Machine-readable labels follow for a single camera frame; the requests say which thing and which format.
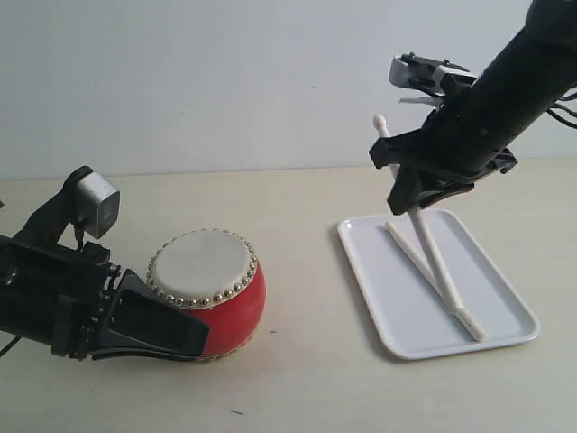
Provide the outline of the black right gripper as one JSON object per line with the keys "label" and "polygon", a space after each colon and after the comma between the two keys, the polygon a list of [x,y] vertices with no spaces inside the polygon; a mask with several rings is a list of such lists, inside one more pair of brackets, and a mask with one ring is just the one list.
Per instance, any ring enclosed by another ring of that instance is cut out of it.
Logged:
{"label": "black right gripper", "polygon": [[517,165],[509,149],[517,138],[517,88],[509,74],[444,74],[438,80],[393,74],[389,81],[435,103],[422,126],[382,136],[369,150],[377,169],[398,165],[388,197],[393,215],[467,193],[476,181]]}

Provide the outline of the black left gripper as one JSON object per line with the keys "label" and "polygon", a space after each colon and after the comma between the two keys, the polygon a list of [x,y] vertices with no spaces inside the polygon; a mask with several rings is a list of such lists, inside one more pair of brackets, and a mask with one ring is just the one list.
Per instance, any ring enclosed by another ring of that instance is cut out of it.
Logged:
{"label": "black left gripper", "polygon": [[122,268],[108,249],[91,242],[78,250],[50,244],[49,257],[54,355],[83,360],[92,352],[93,360],[141,356],[188,362],[203,354],[209,326],[162,300],[133,271],[121,278]]}

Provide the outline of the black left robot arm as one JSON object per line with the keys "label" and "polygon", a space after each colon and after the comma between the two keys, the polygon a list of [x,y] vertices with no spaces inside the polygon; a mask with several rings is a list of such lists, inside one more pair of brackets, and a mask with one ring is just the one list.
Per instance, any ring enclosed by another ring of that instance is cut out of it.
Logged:
{"label": "black left robot arm", "polygon": [[195,361],[209,335],[206,323],[112,263],[99,244],[75,251],[7,236],[1,239],[1,329],[78,360]]}

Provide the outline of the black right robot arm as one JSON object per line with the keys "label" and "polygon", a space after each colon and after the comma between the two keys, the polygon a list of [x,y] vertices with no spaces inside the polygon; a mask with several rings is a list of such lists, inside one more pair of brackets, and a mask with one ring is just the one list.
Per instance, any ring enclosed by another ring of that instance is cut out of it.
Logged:
{"label": "black right robot arm", "polygon": [[524,26],[480,75],[408,53],[393,58],[389,82],[434,106],[419,128],[369,150],[376,168],[398,165],[388,205],[402,215],[517,164],[509,145],[576,86],[576,3],[532,2]]}

